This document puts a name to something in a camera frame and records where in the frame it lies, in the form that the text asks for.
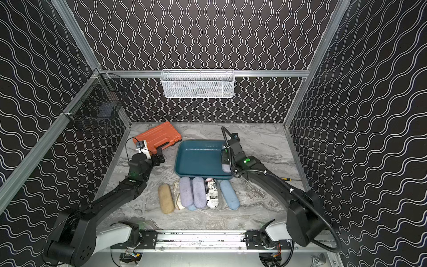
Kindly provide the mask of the lavender fabric glasses case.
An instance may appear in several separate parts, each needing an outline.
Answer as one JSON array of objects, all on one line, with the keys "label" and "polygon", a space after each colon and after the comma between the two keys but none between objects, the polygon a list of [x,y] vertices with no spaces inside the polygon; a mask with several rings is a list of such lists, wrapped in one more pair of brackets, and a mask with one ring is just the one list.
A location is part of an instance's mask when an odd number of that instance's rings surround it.
[{"label": "lavender fabric glasses case", "polygon": [[231,173],[229,156],[225,150],[221,153],[221,167],[223,172]]},{"label": "lavender fabric glasses case", "polygon": [[181,204],[188,208],[193,205],[193,191],[191,179],[189,177],[182,177],[179,180]]},{"label": "lavender fabric glasses case", "polygon": [[200,177],[193,178],[192,189],[194,205],[198,209],[203,209],[206,206],[205,180]]}]

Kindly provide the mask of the cream map print glasses case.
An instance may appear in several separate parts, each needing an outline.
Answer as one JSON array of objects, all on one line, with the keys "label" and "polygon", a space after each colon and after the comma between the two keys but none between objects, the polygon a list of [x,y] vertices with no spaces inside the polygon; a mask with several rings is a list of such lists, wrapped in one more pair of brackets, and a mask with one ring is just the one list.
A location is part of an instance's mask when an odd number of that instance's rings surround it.
[{"label": "cream map print glasses case", "polygon": [[180,185],[179,181],[176,180],[172,185],[172,196],[175,203],[175,208],[177,210],[185,210],[186,208],[181,203],[181,197],[180,197]]}]

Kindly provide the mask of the newspaper print glasses case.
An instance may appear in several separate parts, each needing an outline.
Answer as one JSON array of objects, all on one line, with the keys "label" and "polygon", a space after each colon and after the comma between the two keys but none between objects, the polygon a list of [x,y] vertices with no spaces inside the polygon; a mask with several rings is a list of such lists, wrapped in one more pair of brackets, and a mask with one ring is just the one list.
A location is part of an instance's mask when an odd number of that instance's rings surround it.
[{"label": "newspaper print glasses case", "polygon": [[214,178],[205,180],[206,205],[210,209],[216,209],[219,205],[219,184]]}]

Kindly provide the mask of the tan fabric glasses case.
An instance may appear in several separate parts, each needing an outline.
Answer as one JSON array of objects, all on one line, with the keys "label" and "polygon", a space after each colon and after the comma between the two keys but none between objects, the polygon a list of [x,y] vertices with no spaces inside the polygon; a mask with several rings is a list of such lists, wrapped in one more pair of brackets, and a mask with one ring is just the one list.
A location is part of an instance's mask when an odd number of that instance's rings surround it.
[{"label": "tan fabric glasses case", "polygon": [[175,203],[169,184],[162,184],[158,188],[158,196],[161,211],[164,214],[170,214],[175,210]]}]

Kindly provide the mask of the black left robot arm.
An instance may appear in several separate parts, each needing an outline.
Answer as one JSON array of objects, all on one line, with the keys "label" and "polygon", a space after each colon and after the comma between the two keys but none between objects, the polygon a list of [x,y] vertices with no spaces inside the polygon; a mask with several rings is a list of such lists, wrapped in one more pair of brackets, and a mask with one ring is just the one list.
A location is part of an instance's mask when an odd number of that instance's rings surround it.
[{"label": "black left robot arm", "polygon": [[95,252],[100,222],[138,198],[147,187],[153,167],[164,162],[160,149],[150,159],[136,153],[128,162],[129,173],[112,191],[85,206],[60,212],[43,246],[43,262],[52,267],[61,263],[80,267],[89,261]]}]

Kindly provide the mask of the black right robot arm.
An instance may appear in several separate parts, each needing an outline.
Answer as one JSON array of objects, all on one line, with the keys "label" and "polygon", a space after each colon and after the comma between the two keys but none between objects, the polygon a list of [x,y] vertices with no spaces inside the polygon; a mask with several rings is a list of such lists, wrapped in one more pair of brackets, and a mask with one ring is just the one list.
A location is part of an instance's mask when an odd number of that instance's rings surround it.
[{"label": "black right robot arm", "polygon": [[[313,243],[332,253],[339,252],[340,238],[326,219],[320,198],[312,190],[303,191],[292,186],[258,158],[247,156],[240,145],[239,134],[225,127],[221,131],[225,141],[223,161],[229,165],[232,176],[257,184],[287,209],[285,225],[291,239],[303,247]],[[330,231],[336,246],[330,247],[315,239],[325,229]]]}]

